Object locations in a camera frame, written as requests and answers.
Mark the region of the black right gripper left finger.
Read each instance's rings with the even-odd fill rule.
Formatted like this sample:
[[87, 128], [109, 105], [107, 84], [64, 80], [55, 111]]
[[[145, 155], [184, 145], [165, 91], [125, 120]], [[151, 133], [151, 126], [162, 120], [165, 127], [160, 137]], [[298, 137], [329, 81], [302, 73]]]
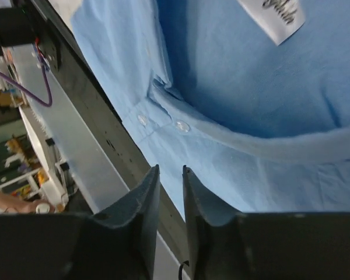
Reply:
[[154, 166], [94, 215], [0, 214], [0, 279], [152, 279], [159, 198]]

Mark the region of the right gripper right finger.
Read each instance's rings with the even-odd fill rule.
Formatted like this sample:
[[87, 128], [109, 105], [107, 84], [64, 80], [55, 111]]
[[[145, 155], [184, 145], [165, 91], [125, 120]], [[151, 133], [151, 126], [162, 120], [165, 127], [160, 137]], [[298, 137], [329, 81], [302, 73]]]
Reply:
[[183, 169], [191, 279], [350, 279], [350, 213], [244, 213]]

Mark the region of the light blue long sleeve shirt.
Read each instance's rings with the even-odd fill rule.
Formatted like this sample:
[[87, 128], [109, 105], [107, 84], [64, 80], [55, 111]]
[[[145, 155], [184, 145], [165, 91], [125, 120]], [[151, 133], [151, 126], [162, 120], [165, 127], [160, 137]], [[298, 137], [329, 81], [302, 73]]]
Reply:
[[350, 212], [350, 1], [83, 1], [72, 31], [164, 189]]

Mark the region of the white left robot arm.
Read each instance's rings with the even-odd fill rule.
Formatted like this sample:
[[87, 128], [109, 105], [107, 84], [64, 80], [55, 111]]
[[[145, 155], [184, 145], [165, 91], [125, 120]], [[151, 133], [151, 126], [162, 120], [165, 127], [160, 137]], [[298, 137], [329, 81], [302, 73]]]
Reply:
[[33, 44], [36, 37], [33, 23], [22, 8], [0, 8], [0, 56], [3, 47]]

